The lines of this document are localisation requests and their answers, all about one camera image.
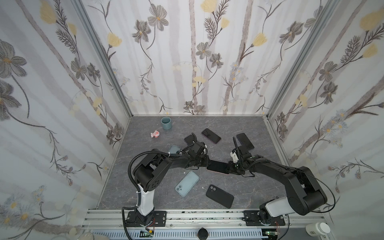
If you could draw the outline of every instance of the black mounting bracket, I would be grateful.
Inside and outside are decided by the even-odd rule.
[[[153,213],[155,219],[155,227],[165,227],[167,220],[166,211],[154,211]],[[136,213],[134,211],[128,212],[127,219],[125,221],[127,227],[142,227],[142,225],[137,220]]]
[[[245,224],[247,226],[265,226],[262,224],[259,220],[259,216],[257,215],[259,211],[243,211]],[[276,222],[279,224],[279,226],[285,226],[284,218],[281,216],[275,217],[273,223],[271,223],[269,226],[276,226]]]

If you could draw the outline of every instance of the pink toy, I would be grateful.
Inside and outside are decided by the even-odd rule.
[[[158,137],[159,135],[160,135],[160,133],[158,130],[154,131],[153,133],[151,132],[151,138],[152,137]]]

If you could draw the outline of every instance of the blue cup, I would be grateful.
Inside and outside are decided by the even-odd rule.
[[[168,130],[172,128],[172,121],[170,117],[163,117],[161,119],[161,125],[163,125],[164,130]]]

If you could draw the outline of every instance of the white bottle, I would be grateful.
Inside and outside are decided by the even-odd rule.
[[[309,235],[313,237],[327,235],[331,232],[331,229],[325,222],[316,222],[308,224],[307,226],[305,226],[305,230]]]

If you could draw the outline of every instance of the light blue phone case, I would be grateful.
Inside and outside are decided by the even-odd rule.
[[[179,182],[179,184],[175,187],[175,190],[181,195],[185,196],[192,189],[192,187],[197,183],[200,179],[196,173],[190,171],[184,178]]]

